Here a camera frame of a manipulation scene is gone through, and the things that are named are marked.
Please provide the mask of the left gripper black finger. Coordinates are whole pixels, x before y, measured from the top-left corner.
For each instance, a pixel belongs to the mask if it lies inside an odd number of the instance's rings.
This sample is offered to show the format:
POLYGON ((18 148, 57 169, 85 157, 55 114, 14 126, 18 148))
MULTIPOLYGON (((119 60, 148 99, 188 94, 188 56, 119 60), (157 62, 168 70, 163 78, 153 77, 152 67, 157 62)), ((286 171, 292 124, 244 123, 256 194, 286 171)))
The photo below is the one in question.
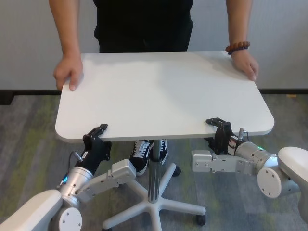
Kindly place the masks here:
POLYGON ((83 141, 88 142, 91 139, 94 139, 98 137, 99 135, 102 135, 104 131, 107 129, 108 124, 101 124, 99 127, 93 128, 89 133, 83 135, 83 141))

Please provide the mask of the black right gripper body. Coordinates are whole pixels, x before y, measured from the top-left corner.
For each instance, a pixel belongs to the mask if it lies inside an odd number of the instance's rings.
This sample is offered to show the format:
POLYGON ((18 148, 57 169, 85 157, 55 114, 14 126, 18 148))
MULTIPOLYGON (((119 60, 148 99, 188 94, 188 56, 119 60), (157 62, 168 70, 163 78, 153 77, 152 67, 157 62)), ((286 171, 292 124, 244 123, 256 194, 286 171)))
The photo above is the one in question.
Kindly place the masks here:
POLYGON ((230 122, 207 122, 207 124, 217 127, 215 136, 205 138, 208 146, 216 155, 234 155, 240 141, 233 133, 230 122))

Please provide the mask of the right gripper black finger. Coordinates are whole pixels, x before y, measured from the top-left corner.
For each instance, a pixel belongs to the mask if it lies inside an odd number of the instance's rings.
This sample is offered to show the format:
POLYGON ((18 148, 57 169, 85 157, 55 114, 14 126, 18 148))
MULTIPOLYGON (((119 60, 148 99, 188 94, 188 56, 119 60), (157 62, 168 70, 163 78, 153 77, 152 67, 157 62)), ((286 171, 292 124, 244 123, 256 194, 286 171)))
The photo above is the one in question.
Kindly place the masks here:
POLYGON ((217 127, 219 130, 222 131, 231 131, 231 123, 222 120, 221 118, 210 118, 206 119, 205 122, 209 125, 217 127))

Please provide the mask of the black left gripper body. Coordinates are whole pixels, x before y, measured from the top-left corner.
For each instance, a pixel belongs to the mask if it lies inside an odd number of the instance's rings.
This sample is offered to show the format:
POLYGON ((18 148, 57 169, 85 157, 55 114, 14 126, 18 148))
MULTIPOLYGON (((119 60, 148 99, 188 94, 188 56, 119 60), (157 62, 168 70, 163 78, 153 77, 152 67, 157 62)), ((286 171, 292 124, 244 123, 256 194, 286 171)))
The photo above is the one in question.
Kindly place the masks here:
POLYGON ((93 135, 84 135, 84 151, 87 152, 82 161, 78 161, 75 167, 81 167, 89 171, 92 175, 95 174, 101 161, 110 160, 110 151, 112 143, 109 141, 103 141, 100 138, 93 135))

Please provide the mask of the person's left hand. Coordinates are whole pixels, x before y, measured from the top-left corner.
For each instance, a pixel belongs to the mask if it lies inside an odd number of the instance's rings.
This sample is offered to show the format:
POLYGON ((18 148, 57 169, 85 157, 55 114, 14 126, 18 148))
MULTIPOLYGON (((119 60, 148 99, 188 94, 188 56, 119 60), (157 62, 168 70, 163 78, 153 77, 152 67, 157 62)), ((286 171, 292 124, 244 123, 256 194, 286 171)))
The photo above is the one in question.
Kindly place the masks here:
POLYGON ((242 71, 249 80, 256 81, 259 65, 248 50, 235 51, 231 54, 235 67, 242 71))

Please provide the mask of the person's right hand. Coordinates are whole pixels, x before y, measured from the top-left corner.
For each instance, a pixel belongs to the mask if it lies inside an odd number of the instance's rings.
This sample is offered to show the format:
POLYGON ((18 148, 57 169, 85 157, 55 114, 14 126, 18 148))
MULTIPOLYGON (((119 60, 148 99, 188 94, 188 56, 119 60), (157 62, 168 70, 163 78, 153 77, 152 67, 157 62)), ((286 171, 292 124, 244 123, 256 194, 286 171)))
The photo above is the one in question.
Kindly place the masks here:
POLYGON ((74 91, 79 84, 82 69, 83 66, 80 55, 64 55, 53 73, 57 90, 61 91, 66 81, 69 81, 69 89, 74 91))

